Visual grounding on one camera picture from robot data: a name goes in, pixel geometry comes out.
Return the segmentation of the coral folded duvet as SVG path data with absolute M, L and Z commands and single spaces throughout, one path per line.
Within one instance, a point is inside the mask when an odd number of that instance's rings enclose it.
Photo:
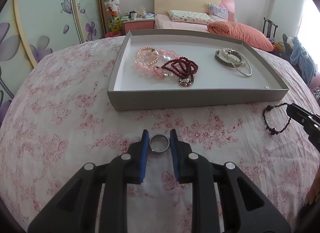
M 210 33 L 238 39 L 247 43 L 253 48 L 271 52 L 274 50 L 273 44 L 259 30 L 245 24 L 236 22 L 215 21 L 207 25 Z

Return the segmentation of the red waste bin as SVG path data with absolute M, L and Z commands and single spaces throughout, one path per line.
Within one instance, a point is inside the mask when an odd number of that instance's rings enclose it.
M 113 38 L 113 37 L 118 37 L 121 35 L 122 35 L 121 31 L 111 31 L 105 35 L 105 38 Z

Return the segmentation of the wide silver cuff bangle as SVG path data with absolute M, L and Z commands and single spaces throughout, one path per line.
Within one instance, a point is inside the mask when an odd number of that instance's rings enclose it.
M 224 48 L 222 50 L 217 50 L 215 52 L 215 59 L 222 65 L 233 68 L 229 60 L 227 59 L 227 52 L 231 51 L 232 49 Z

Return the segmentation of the beige pink headboard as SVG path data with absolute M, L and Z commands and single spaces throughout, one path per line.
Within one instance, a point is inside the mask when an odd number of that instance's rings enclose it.
M 229 9 L 228 20 L 234 20 L 234 0 L 154 0 L 154 9 L 157 15 L 167 15 L 170 10 L 208 13 L 209 4 Z

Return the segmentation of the flower pattern wardrobe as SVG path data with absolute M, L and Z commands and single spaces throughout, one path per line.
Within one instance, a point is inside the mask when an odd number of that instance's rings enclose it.
M 34 65 L 104 34 L 99 0 L 7 0 L 1 10 L 1 118 Z

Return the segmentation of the pink bedside cabinet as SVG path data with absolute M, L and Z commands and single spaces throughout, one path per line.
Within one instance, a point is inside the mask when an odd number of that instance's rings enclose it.
M 127 34 L 128 32 L 134 30 L 154 29 L 154 25 L 154 19 L 127 20 L 123 21 L 123 31 L 125 34 Z

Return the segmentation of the blue plush garment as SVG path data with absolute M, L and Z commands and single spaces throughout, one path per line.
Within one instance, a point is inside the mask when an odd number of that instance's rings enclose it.
M 290 55 L 290 63 L 293 66 L 298 66 L 303 81 L 307 86 L 309 86 L 312 79 L 316 76 L 317 69 L 313 59 L 302 46 L 298 37 L 293 38 L 293 49 Z

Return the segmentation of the plush toy display tube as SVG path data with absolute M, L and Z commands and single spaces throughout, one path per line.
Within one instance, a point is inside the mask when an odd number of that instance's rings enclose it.
M 103 0 L 103 3 L 107 33 L 120 31 L 120 0 Z

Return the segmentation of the grey cardboard tray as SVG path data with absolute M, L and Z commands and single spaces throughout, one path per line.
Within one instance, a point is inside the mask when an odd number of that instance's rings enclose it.
M 243 55 L 252 69 L 250 77 L 215 59 L 215 52 L 224 48 Z M 267 61 L 243 41 L 160 29 L 126 35 L 107 93 L 114 109 L 122 111 L 277 101 L 288 90 Z

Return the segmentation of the thin silver bangle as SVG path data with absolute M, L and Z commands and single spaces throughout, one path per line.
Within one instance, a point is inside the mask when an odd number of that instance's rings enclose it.
M 250 77 L 252 75 L 252 69 L 249 63 L 245 60 L 242 54 L 235 50 L 231 50 L 227 52 L 227 59 L 229 60 L 229 63 L 233 66 L 233 68 L 236 68 L 236 70 L 242 74 L 245 77 Z M 240 67 L 247 66 L 249 73 L 245 73 L 240 70 Z

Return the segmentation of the white mug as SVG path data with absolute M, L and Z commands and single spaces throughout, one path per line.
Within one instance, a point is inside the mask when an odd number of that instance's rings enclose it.
M 130 20 L 136 20 L 137 19 L 137 12 L 131 11 L 130 12 Z

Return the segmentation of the lavender pillow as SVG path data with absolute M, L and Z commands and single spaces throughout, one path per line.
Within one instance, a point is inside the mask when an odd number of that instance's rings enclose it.
M 214 4 L 208 4 L 209 5 L 209 16 L 213 20 L 224 20 L 227 21 L 229 17 L 229 9 L 221 8 Z

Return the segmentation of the pink curtain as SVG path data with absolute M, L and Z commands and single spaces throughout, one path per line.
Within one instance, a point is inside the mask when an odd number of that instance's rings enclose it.
M 319 10 L 313 0 L 304 0 L 297 37 L 316 65 L 310 88 L 319 88 Z

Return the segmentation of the pink bed mattress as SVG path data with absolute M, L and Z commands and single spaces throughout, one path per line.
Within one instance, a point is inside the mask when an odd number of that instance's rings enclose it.
M 155 16 L 155 29 L 174 29 L 174 30 L 190 30 L 208 33 L 206 25 L 173 22 L 167 15 L 156 15 Z

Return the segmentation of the black wooden chair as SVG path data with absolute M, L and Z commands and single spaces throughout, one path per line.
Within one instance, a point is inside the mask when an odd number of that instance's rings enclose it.
M 273 21 L 264 17 L 264 24 L 263 24 L 263 34 L 266 38 L 271 39 L 276 36 L 276 30 L 278 25 L 276 25 Z

